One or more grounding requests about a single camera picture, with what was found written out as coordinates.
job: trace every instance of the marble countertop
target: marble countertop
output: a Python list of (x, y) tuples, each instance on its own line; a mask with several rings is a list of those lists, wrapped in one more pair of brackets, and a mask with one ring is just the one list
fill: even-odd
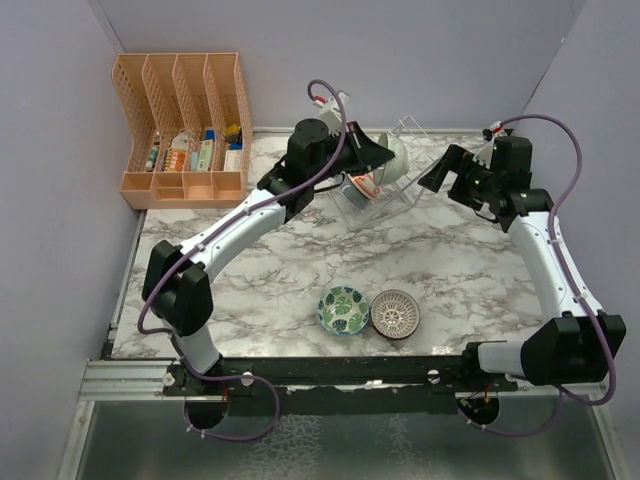
[[(250, 184), (286, 150), (286, 135), (256, 135)], [(450, 143), (482, 144), (475, 136), (432, 136), (438, 158)], [(224, 210), (147, 213), (120, 316), (113, 358), (173, 357), (166, 335), (136, 330), (151, 248), (177, 244), (222, 217)], [(318, 322), (321, 292), (336, 284), (359, 288), (371, 300), (383, 290), (408, 292), (420, 307), (410, 338), (389, 341), (371, 326), (338, 337)], [(218, 349), (234, 356), (445, 355), (467, 342), (524, 340), (542, 323), (521, 256), (507, 235), (450, 201), (423, 195), (412, 210), (361, 232), (350, 232), (330, 194), (319, 194), (294, 220), (233, 260), (212, 285), (208, 327)], [(160, 326), (152, 314), (149, 327)]]

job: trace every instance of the gray wall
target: gray wall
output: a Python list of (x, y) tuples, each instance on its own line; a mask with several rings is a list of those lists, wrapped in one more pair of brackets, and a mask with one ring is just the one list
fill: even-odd
[(114, 50), (85, 0), (0, 7), (0, 471), (54, 478), (133, 237)]
[(321, 77), (363, 125), (477, 128), (522, 112), (584, 0), (100, 0), (127, 51), (238, 51), (254, 124), (312, 114)]
[[(608, 312), (623, 315), (627, 338), (617, 358), (612, 408), (628, 459), (640, 478), (640, 2), (589, 0), (526, 108), (575, 130), (584, 170), (560, 218), (576, 263)], [(534, 145), (534, 181), (557, 198), (575, 167), (563, 133), (537, 120), (518, 133)]]

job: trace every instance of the wooden organizer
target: wooden organizer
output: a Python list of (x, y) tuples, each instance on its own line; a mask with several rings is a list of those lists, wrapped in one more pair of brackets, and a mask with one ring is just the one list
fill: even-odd
[[(120, 192), (137, 209), (230, 208), (246, 197), (253, 126), (237, 53), (118, 55), (113, 83), (131, 128), (133, 147)], [(242, 167), (225, 172), (227, 126), (242, 127)], [(203, 131), (215, 131), (211, 170), (191, 171)], [(184, 170), (165, 172), (167, 149), (186, 130)], [(156, 132), (160, 147), (153, 172), (145, 164)]]

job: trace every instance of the green patterned bowl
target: green patterned bowl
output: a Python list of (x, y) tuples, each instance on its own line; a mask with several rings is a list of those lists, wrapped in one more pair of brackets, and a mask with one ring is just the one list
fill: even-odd
[(371, 302), (353, 287), (338, 285), (324, 291), (318, 302), (318, 319), (336, 335), (355, 335), (369, 323)]

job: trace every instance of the gray floor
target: gray floor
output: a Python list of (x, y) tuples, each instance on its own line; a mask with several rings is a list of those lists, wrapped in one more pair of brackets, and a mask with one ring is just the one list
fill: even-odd
[[(495, 425), (530, 429), (548, 418), (555, 401), (504, 399)], [(249, 433), (261, 421), (228, 419), (224, 429)], [(551, 431), (517, 440), (479, 432), (457, 415), (288, 416), (249, 444), (201, 440), (185, 429), (181, 402), (97, 404), (79, 478), (613, 478), (591, 410), (570, 401)]]

